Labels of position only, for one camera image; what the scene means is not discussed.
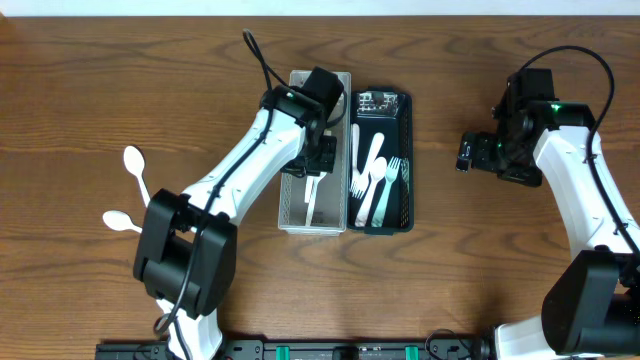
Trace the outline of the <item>white plastic fork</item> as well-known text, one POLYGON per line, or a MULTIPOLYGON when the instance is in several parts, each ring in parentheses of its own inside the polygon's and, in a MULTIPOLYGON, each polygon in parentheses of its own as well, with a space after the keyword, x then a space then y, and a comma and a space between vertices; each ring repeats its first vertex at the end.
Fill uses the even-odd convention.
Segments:
POLYGON ((350 194, 355 197, 357 193, 357 183, 360 176, 358 170, 358 151, 359 151, 360 127, 357 123, 351 126, 351 185, 350 194))
POLYGON ((361 199, 364 196, 364 193, 366 192, 369 186, 369 173, 370 173, 372 164, 375 161, 380 151, 380 148, 382 147, 384 138, 385 138, 384 134, 381 132, 378 132, 373 136, 371 140, 371 144, 367 154, 364 169, 360 174, 360 176, 358 177, 356 187, 352 192, 352 194, 356 199, 361 199))

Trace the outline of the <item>pale green plastic fork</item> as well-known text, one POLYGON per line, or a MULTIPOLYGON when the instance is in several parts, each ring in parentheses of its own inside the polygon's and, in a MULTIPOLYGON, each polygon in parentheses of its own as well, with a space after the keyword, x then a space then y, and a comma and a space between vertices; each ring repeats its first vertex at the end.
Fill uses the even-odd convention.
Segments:
POLYGON ((390 163, 387 166, 385 172, 385 185, 381 194, 381 197, 376 206, 374 215, 372 217, 371 226, 381 227, 384 222, 386 209, 389 201, 392 184, 395 182, 398 176, 401 159, 399 157, 392 157, 390 163))

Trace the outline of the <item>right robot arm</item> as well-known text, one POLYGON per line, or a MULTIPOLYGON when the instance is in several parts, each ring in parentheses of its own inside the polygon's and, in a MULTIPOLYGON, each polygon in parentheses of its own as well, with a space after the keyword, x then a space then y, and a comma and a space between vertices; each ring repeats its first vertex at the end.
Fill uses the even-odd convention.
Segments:
POLYGON ((639 352, 639 225, 604 161, 595 118, 562 102, 548 69, 512 74, 493 110, 494 133, 463 134, 456 168, 501 180, 548 183, 569 240, 571 263, 539 315, 502 324, 477 347, 481 359, 568 359, 639 352))

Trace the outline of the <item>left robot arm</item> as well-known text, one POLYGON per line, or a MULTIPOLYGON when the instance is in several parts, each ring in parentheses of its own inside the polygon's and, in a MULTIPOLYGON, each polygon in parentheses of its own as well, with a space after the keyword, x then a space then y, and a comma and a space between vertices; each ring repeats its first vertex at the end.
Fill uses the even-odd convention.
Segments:
POLYGON ((150 197, 134 261, 163 314, 156 332, 167 335, 177 359, 212 359, 222 345, 217 309, 236 271, 238 227, 271 179, 328 175, 338 141, 327 129, 348 103, 347 72, 321 67, 299 86, 266 91, 248 132, 207 175, 176 194, 150 197))

